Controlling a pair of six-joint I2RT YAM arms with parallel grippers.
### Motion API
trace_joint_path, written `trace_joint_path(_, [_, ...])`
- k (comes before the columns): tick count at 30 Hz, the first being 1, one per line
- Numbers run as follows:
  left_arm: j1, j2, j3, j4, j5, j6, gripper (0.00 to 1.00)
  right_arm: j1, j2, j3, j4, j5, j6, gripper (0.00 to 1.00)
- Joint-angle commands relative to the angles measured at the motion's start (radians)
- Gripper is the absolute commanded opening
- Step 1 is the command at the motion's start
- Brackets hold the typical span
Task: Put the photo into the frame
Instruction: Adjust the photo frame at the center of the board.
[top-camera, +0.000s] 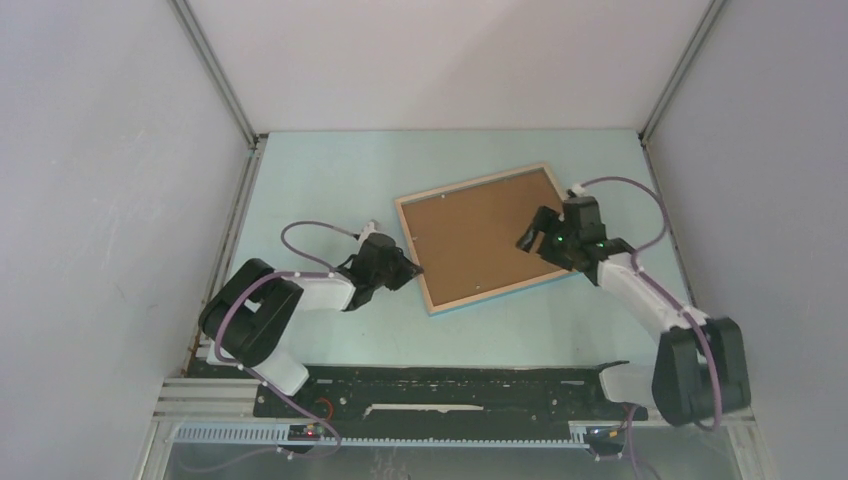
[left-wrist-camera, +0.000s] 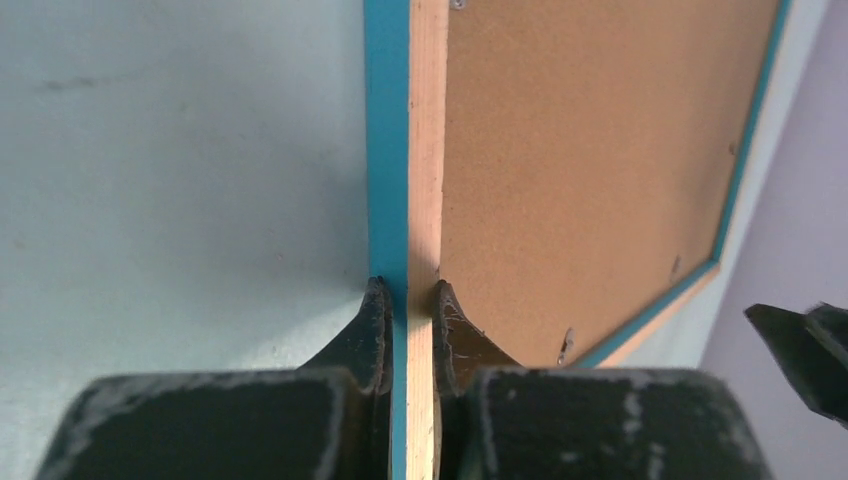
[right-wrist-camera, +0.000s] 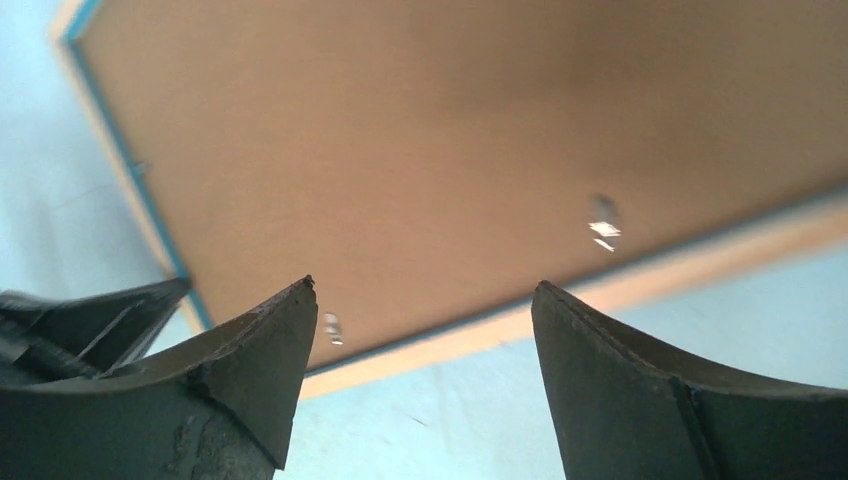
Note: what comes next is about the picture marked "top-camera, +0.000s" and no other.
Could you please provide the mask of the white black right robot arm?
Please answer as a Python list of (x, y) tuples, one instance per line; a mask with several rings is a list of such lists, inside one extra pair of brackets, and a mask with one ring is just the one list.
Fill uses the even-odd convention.
[(585, 411), (606, 418), (621, 403), (656, 409), (673, 426), (720, 426), (727, 413), (750, 406), (744, 340), (728, 317), (712, 318), (685, 304), (639, 264), (635, 248), (610, 238), (592, 196), (571, 197), (556, 211), (541, 206), (516, 246), (545, 262), (583, 274), (617, 299), (657, 345), (648, 367), (605, 367), (581, 392)]

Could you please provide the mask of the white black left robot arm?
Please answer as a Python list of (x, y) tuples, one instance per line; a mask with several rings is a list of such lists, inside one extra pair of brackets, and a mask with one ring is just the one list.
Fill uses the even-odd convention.
[(214, 341), (213, 357), (256, 373), (292, 416), (308, 414), (316, 403), (308, 369), (282, 345), (292, 317), (355, 311), (376, 291), (397, 291), (424, 272), (392, 237), (376, 231), (355, 237), (359, 250), (326, 272), (280, 271), (250, 259), (200, 313), (198, 326)]

